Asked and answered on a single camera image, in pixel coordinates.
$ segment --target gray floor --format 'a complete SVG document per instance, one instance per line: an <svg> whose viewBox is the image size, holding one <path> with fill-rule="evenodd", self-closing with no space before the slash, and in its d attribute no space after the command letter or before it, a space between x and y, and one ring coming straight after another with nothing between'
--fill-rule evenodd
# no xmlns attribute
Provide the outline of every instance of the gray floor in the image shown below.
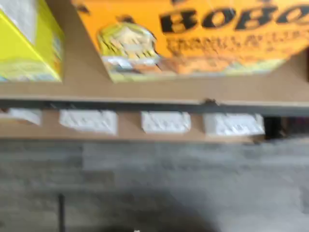
<svg viewBox="0 0 309 232"><path fill-rule="evenodd" d="M0 142L0 232L309 231L309 144Z"/></svg>

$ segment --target black pole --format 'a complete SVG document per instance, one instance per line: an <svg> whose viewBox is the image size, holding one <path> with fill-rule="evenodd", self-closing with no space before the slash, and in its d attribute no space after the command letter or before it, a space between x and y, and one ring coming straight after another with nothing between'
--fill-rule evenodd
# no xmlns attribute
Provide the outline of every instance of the black pole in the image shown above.
<svg viewBox="0 0 309 232"><path fill-rule="evenodd" d="M65 232L66 226L65 226L65 208L64 208L64 195L59 194L58 195L58 228L59 232Z"/></svg>

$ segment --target yellow box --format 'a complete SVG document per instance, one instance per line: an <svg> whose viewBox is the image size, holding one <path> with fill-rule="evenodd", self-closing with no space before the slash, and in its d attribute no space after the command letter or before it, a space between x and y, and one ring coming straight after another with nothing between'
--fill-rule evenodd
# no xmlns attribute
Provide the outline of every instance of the yellow box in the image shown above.
<svg viewBox="0 0 309 232"><path fill-rule="evenodd" d="M308 45L308 0L72 0L115 82L268 72Z"/></svg>
<svg viewBox="0 0 309 232"><path fill-rule="evenodd" d="M44 0L0 1L0 81L61 81L64 34Z"/></svg>

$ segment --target wooden shelf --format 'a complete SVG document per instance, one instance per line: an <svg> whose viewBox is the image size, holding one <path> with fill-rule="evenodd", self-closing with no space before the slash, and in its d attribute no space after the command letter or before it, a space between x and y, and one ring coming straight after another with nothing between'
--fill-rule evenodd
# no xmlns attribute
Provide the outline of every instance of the wooden shelf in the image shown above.
<svg viewBox="0 0 309 232"><path fill-rule="evenodd" d="M69 0L47 2L66 34L64 82L1 83L0 99L309 106L305 53L267 75L113 84Z"/></svg>
<svg viewBox="0 0 309 232"><path fill-rule="evenodd" d="M140 125L140 113L118 114L118 135L79 132L59 124L58 111L44 111L43 125L0 121L0 138L8 139L65 139L65 140L131 140L202 143L252 143L263 136L209 137L204 132L202 115L191 115L192 128L185 134L146 134Z"/></svg>

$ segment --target cartoon logo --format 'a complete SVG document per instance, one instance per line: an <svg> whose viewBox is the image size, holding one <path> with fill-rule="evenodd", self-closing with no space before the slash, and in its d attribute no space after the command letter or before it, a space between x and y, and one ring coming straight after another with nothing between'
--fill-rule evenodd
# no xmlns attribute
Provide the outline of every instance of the cartoon logo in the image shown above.
<svg viewBox="0 0 309 232"><path fill-rule="evenodd" d="M103 28L98 34L98 42L101 55L105 57L116 56L143 63L159 59L154 35L132 19Z"/></svg>

